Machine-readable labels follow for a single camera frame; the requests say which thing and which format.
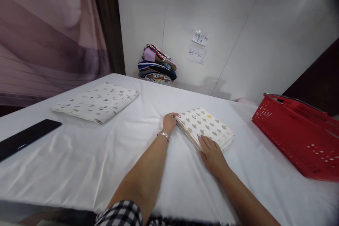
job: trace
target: basket handle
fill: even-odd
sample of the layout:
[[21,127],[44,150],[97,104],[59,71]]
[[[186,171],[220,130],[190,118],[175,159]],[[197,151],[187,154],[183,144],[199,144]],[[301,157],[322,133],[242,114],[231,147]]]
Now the basket handle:
[[290,99],[290,100],[295,100],[295,101],[301,102],[301,103],[303,103],[303,104],[305,104],[305,105],[307,105],[307,106],[309,106],[309,107],[311,107],[311,108],[313,108],[313,109],[315,109],[315,110],[317,110],[317,111],[320,111],[321,113],[327,115],[327,112],[321,111],[320,109],[318,109],[318,108],[316,108],[316,107],[313,107],[312,105],[309,105],[308,103],[303,102],[303,101],[301,101],[301,100],[299,100],[299,99],[290,98],[290,97],[284,96],[284,95],[269,94],[269,93],[264,93],[264,95],[267,95],[267,96],[270,97],[271,99],[274,99],[272,96],[278,96],[278,97],[282,97],[282,98],[286,98],[286,99]]

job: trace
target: paper note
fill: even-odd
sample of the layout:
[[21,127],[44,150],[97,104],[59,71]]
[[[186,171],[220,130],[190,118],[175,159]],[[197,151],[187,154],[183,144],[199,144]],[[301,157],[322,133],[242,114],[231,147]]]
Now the paper note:
[[202,34],[200,31],[193,31],[192,41],[205,46],[208,41],[208,34]]
[[199,64],[203,64],[205,53],[206,50],[203,46],[200,46],[193,42],[190,44],[188,51],[186,52],[189,61]]

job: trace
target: folded cloth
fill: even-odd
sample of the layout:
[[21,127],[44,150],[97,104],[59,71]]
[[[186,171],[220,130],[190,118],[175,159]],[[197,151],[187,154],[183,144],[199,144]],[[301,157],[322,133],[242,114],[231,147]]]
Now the folded cloth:
[[147,74],[155,73],[156,71],[150,70],[150,69],[142,69],[139,70],[139,78],[144,78]]
[[173,70],[177,70],[177,65],[173,62],[173,60],[168,55],[163,53],[157,46],[155,46],[153,44],[146,44],[146,46],[149,47],[151,50],[153,50],[155,52],[155,54],[156,54],[155,60],[156,61],[168,63],[168,64],[171,65],[171,68]]
[[158,73],[150,73],[145,75],[145,79],[147,81],[151,81],[154,83],[158,83],[158,84],[162,84],[162,85],[166,85],[166,86],[172,86],[172,82],[171,79],[163,74],[158,74]]
[[[145,59],[144,54],[141,56],[141,58],[142,58],[142,60],[149,61],[149,60],[146,60],[146,59]],[[149,61],[149,62],[154,62],[154,63],[156,63],[156,64],[160,64],[160,65],[162,65],[162,66],[164,66],[164,67],[170,69],[172,72],[176,72],[175,70],[172,69],[172,66],[171,66],[169,63],[167,63],[167,62],[164,62],[164,61],[158,61],[158,60],[156,60],[156,61]]]
[[139,70],[144,70],[144,69],[151,69],[154,70],[155,72],[165,74],[168,77],[171,78],[171,80],[175,80],[177,78],[177,75],[174,71],[171,71],[170,69],[156,63],[148,62],[148,61],[141,61],[138,63],[138,68]]
[[150,48],[146,48],[145,51],[144,51],[144,59],[146,61],[154,62],[155,61],[155,52],[153,50],[151,50]]
[[103,124],[130,104],[138,95],[138,90],[106,82],[50,109]]
[[235,134],[224,123],[213,117],[204,108],[196,108],[175,116],[178,127],[189,137],[198,150],[202,150],[198,137],[202,134],[218,143],[225,150]]

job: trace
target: hand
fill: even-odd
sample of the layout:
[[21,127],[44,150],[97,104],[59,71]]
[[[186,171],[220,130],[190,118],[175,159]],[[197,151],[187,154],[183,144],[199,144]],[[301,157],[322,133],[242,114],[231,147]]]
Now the hand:
[[172,130],[177,124],[177,120],[175,119],[174,116],[179,115],[178,113],[169,113],[163,118],[162,126],[163,129],[162,131],[167,133],[168,135],[171,134]]
[[206,168],[217,179],[220,179],[230,170],[230,168],[225,160],[224,155],[222,154],[219,145],[215,141],[203,135],[199,136],[198,139],[201,148],[203,149],[203,152],[199,151],[199,153]]

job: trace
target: forearm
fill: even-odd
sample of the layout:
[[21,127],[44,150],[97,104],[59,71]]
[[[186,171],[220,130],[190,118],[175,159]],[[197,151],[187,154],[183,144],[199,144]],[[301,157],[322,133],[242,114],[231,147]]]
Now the forearm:
[[243,225],[280,225],[230,168],[219,181]]
[[168,140],[158,135],[122,180],[108,207],[121,200],[136,203],[147,223],[155,205],[166,160]]

